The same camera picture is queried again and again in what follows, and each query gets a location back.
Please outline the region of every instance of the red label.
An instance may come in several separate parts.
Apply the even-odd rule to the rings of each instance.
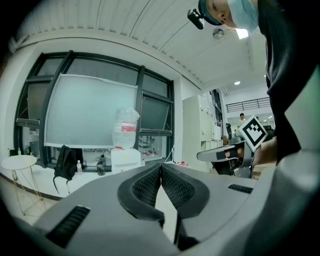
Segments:
[[[136,131],[136,127],[134,127],[134,126],[122,126],[121,127],[121,131],[122,132],[135,132]]]

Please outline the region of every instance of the qr-style tag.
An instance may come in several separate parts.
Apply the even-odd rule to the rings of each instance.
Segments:
[[[263,125],[258,119],[252,115],[243,125],[238,129],[241,136],[246,140],[247,144],[254,152],[264,142],[268,136]]]

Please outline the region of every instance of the large plastic water bottle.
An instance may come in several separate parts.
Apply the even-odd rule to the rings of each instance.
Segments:
[[[82,166],[80,163],[80,160],[78,160],[78,163],[76,164],[76,171],[78,172],[78,174],[82,174]]]
[[[112,132],[112,141],[115,147],[133,148],[136,142],[137,120],[139,117],[140,115],[133,108],[123,109],[118,112]]]

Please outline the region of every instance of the backpack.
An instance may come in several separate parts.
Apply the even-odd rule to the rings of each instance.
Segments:
[[[76,171],[77,171],[77,153],[72,148],[63,145],[60,148],[60,154],[56,162],[56,166],[54,168],[54,177],[53,177],[53,184],[58,194],[59,194],[59,191],[55,183],[55,178],[62,177],[66,179],[65,184],[70,194],[70,191],[68,188],[68,182],[72,180]]]

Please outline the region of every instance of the round table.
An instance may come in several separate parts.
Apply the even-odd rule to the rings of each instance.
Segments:
[[[22,210],[21,204],[20,204],[20,200],[18,197],[18,192],[17,192],[17,181],[19,180],[17,172],[16,171],[20,171],[22,173],[22,175],[24,176],[24,178],[26,179],[26,181],[28,182],[28,184],[30,185],[30,187],[35,191],[36,195],[39,196],[40,200],[42,201],[43,198],[41,196],[41,193],[39,191],[38,185],[36,183],[36,179],[34,176],[34,173],[32,171],[32,166],[35,165],[35,163],[37,162],[37,159],[34,156],[31,155],[14,155],[14,156],[10,156],[5,158],[4,160],[2,160],[1,162],[1,166],[4,169],[7,170],[11,170],[12,171],[12,178],[13,178],[13,183],[14,183],[14,187],[15,187],[15,193],[16,193],[16,197],[18,199],[18,203],[21,209],[21,212],[23,213],[23,215],[26,215],[26,210],[28,210],[31,206],[33,206],[34,204],[36,204],[39,200],[37,200],[36,202],[34,202],[33,200],[33,204],[30,205],[26,210]],[[30,168],[31,171],[31,177],[32,177],[32,181],[33,181],[33,185],[34,188],[32,187],[32,185],[29,183],[29,181],[27,180],[26,176],[23,174],[23,171],[25,172],[24,169]]]

